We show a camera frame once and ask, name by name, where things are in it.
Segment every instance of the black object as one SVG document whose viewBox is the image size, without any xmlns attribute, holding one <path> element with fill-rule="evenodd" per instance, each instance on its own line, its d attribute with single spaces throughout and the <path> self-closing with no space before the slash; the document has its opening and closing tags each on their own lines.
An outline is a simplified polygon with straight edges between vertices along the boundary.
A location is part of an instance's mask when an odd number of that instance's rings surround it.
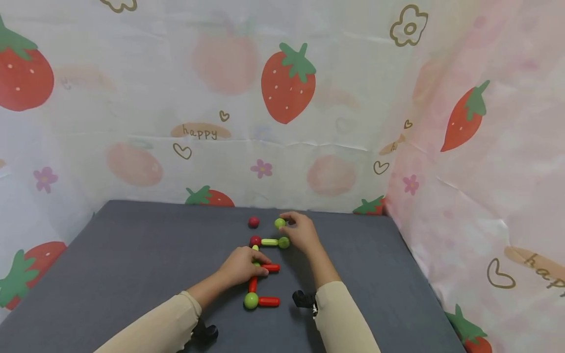
<svg viewBox="0 0 565 353">
<path fill-rule="evenodd" d="M 292 294 L 294 305 L 298 308 L 312 309 L 312 316 L 318 314 L 318 303 L 316 303 L 316 294 L 304 294 L 303 291 L 297 290 Z"/>
<path fill-rule="evenodd" d="M 198 345 L 209 345 L 218 338 L 218 328 L 216 325 L 206 327 L 204 320 L 198 320 L 196 327 L 192 330 L 192 339 Z"/>
</svg>

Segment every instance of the pink flower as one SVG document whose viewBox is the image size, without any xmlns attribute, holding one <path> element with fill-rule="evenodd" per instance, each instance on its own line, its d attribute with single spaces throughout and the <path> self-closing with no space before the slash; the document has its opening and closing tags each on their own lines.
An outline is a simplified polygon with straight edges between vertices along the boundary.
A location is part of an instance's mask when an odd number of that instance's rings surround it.
<svg viewBox="0 0 565 353">
<path fill-rule="evenodd" d="M 410 179 L 404 177 L 404 179 L 402 180 L 404 181 L 404 184 L 406 184 L 406 187 L 404 188 L 404 192 L 405 193 L 410 192 L 412 196 L 414 196 L 416 190 L 418 190 L 418 188 L 420 187 L 420 183 L 416 181 L 416 176 L 412 174 Z"/>
<path fill-rule="evenodd" d="M 258 159 L 257 165 L 252 166 L 251 171 L 256 172 L 257 178 L 261 179 L 263 177 L 263 175 L 266 175 L 266 176 L 273 175 L 273 172 L 271 171 L 272 168 L 273 168 L 273 166 L 270 163 L 265 163 L 265 162 L 263 162 L 262 159 Z"/>
<path fill-rule="evenodd" d="M 53 174 L 51 167 L 45 167 L 41 170 L 41 172 L 34 171 L 33 176 L 37 179 L 37 191 L 45 189 L 48 194 L 51 193 L 51 184 L 59 180 L 59 177 Z"/>
</svg>

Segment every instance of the gray tabletop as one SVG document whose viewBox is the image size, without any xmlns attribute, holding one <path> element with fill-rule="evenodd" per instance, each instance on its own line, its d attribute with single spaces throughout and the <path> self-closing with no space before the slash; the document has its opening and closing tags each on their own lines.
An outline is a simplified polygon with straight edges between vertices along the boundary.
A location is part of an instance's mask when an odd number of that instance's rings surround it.
<svg viewBox="0 0 565 353">
<path fill-rule="evenodd" d="M 0 325 L 0 351 L 92 353 L 175 293 L 215 271 L 252 235 L 277 236 L 278 210 L 110 201 Z M 384 216 L 307 212 L 383 353 L 464 353 L 394 222 Z M 250 216 L 261 220 L 247 227 Z M 246 311 L 247 286 L 203 315 L 219 329 L 189 352 L 324 352 L 311 312 L 292 301 L 313 291 L 310 267 L 292 246 L 264 252 L 281 271 L 259 281 L 278 308 Z"/>
</svg>

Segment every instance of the strawberry leaf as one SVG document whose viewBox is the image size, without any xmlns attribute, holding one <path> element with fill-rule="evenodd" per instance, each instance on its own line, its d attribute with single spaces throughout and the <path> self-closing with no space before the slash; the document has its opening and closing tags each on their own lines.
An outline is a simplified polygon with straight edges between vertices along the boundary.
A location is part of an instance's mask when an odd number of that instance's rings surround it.
<svg viewBox="0 0 565 353">
<path fill-rule="evenodd" d="M 39 275 L 38 270 L 29 269 L 34 262 L 34 258 L 24 259 L 23 250 L 16 252 L 10 272 L 0 280 L 0 308 L 8 305 L 16 296 L 23 299 L 28 294 L 27 283 Z"/>
<path fill-rule="evenodd" d="M 11 49 L 25 61 L 30 61 L 32 58 L 26 50 L 37 50 L 37 45 L 16 32 L 7 29 L 0 16 L 0 53 L 7 49 Z"/>
<path fill-rule="evenodd" d="M 385 196 L 383 195 L 383 196 L 381 196 L 377 199 L 374 199 L 371 202 L 367 202 L 367 200 L 362 199 L 361 200 L 362 205 L 357 207 L 356 209 L 354 209 L 353 213 L 366 215 L 369 212 L 374 212 L 376 207 L 383 205 L 383 203 L 381 202 L 383 197 L 385 197 Z"/>
<path fill-rule="evenodd" d="M 314 75 L 316 73 L 314 65 L 305 57 L 308 44 L 302 44 L 299 52 L 294 51 L 286 43 L 281 43 L 279 48 L 286 55 L 282 60 L 282 66 L 291 66 L 288 72 L 289 77 L 292 79 L 294 75 L 298 74 L 300 82 L 303 84 L 308 82 L 306 75 Z"/>
<path fill-rule="evenodd" d="M 208 197 L 212 197 L 208 191 L 210 191 L 210 187 L 208 185 L 204 186 L 200 190 L 193 192 L 189 188 L 186 188 L 190 196 L 184 202 L 184 204 L 209 204 L 210 200 Z"/>
<path fill-rule="evenodd" d="M 455 331 L 459 334 L 461 343 L 465 344 L 466 341 L 471 341 L 478 345 L 479 342 L 477 341 L 477 338 L 487 336 L 480 327 L 463 317 L 463 312 L 461 311 L 459 304 L 455 305 L 455 314 L 445 312 L 445 315 Z"/>
<path fill-rule="evenodd" d="M 485 101 L 483 100 L 483 92 L 489 84 L 490 80 L 486 80 L 482 85 L 473 88 L 473 91 L 471 91 L 471 95 L 465 103 L 465 108 L 467 108 L 467 121 L 471 121 L 474 114 L 480 116 L 486 115 L 486 106 Z"/>
</svg>

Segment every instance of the strawberry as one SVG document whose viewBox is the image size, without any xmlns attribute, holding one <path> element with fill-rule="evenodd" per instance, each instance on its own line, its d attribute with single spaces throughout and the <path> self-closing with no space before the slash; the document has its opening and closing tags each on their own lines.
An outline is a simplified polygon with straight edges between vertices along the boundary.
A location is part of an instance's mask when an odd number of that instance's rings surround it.
<svg viewBox="0 0 565 353">
<path fill-rule="evenodd" d="M 306 59 L 308 44 L 299 52 L 281 43 L 261 75 L 261 91 L 269 114 L 281 124 L 294 120 L 308 106 L 316 89 L 316 68 Z"/>
<path fill-rule="evenodd" d="M 367 202 L 367 200 L 362 199 L 362 205 L 357 207 L 353 210 L 353 213 L 356 215 L 382 215 L 383 214 L 383 205 L 385 201 L 385 195 L 374 199 L 371 202 Z"/>
<path fill-rule="evenodd" d="M 63 242 L 49 242 L 16 252 L 10 272 L 0 280 L 0 308 L 13 310 L 66 248 Z"/>
<path fill-rule="evenodd" d="M 446 312 L 445 315 L 467 353 L 492 353 L 492 346 L 483 338 L 488 335 L 480 327 L 463 317 L 459 304 L 455 305 L 455 314 Z"/>
<path fill-rule="evenodd" d="M 13 111 L 39 107 L 54 83 L 53 70 L 37 45 L 7 29 L 0 17 L 0 106 Z"/>
<path fill-rule="evenodd" d="M 473 87 L 457 102 L 447 123 L 441 152 L 461 146 L 479 130 L 483 116 L 486 115 L 483 92 L 489 83 L 490 81 L 486 80 L 479 87 Z"/>
<path fill-rule="evenodd" d="M 189 188 L 186 188 L 186 190 L 190 196 L 186 199 L 185 204 L 209 204 L 211 206 L 235 207 L 229 197 L 219 191 L 211 190 L 208 185 L 196 192 L 193 192 Z"/>
</svg>

